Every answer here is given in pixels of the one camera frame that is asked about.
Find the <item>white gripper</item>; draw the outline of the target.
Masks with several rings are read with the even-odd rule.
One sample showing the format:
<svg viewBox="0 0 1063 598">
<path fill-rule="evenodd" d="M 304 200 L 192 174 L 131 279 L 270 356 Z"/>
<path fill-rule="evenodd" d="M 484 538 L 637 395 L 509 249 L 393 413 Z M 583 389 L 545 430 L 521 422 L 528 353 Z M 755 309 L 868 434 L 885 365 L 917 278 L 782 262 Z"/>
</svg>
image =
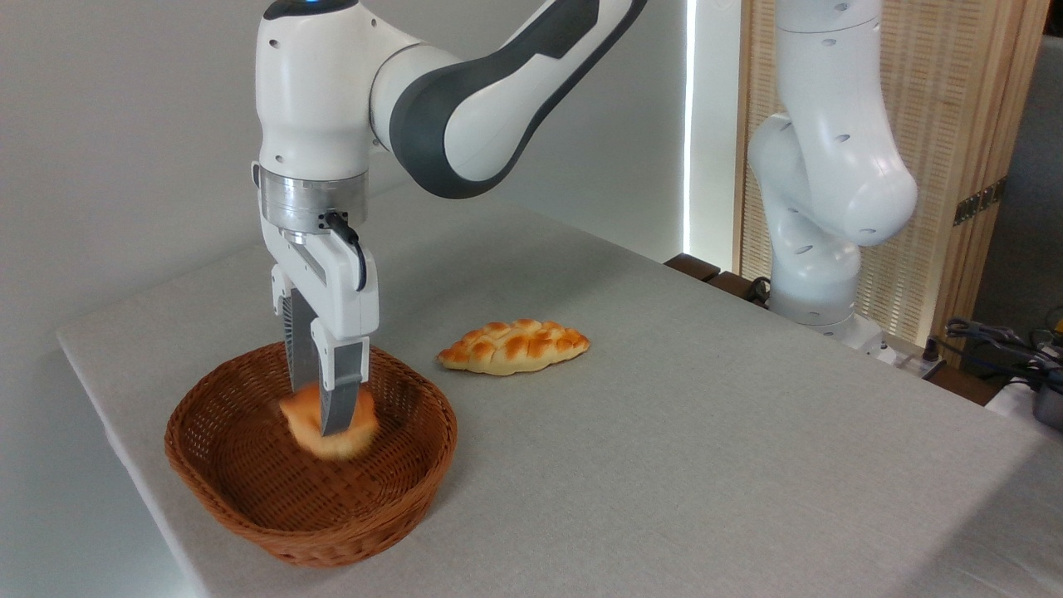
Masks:
<svg viewBox="0 0 1063 598">
<path fill-rule="evenodd" d="M 367 336 L 379 326 L 375 259 L 367 249 L 359 258 L 336 230 L 304 235 L 300 245 L 265 221 L 263 241 L 277 262 L 271 292 L 291 389 L 319 385 L 321 435 L 342 433 L 370 377 Z"/>
</svg>

